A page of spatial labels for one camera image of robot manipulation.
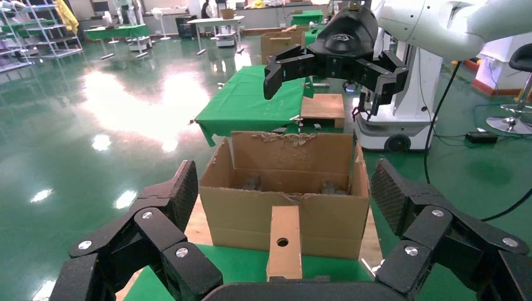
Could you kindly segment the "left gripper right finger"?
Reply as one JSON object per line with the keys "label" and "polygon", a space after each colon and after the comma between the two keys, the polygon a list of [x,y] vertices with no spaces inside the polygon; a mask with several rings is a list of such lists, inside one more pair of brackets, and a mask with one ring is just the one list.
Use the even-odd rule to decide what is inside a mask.
{"label": "left gripper right finger", "polygon": [[413,300],[434,265],[448,268],[478,300],[530,300],[529,246],[457,209],[433,185],[403,177],[386,159],[376,163],[371,195],[398,243],[376,272]]}

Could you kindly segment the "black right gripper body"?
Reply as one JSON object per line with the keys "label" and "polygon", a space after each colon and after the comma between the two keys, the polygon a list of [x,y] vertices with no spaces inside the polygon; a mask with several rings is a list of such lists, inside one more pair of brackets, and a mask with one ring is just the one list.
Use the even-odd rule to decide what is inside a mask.
{"label": "black right gripper body", "polygon": [[371,62],[378,34],[378,22],[368,4],[342,8],[307,47],[311,75],[357,82],[363,63]]}

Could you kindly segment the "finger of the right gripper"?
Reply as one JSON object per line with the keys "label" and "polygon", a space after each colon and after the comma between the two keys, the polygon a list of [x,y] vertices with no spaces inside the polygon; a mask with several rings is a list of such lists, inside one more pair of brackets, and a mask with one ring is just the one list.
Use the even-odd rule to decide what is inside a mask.
{"label": "finger of the right gripper", "polygon": [[270,55],[264,69],[264,98],[271,100],[284,82],[312,75],[315,59],[314,54],[307,53],[307,48],[299,44]]}
{"label": "finger of the right gripper", "polygon": [[390,50],[382,51],[378,59],[356,60],[355,82],[363,87],[355,114],[375,116],[381,105],[391,103],[393,96],[406,85],[409,68]]}

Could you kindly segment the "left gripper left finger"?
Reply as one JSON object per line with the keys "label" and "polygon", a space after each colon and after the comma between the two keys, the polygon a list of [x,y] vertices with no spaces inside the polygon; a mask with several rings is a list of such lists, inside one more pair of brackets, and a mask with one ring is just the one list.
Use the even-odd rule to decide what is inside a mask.
{"label": "left gripper left finger", "polygon": [[149,267],[173,299],[204,299],[223,276],[185,234],[197,196],[196,164],[183,161],[124,215],[71,246],[50,298],[115,300],[136,271]]}

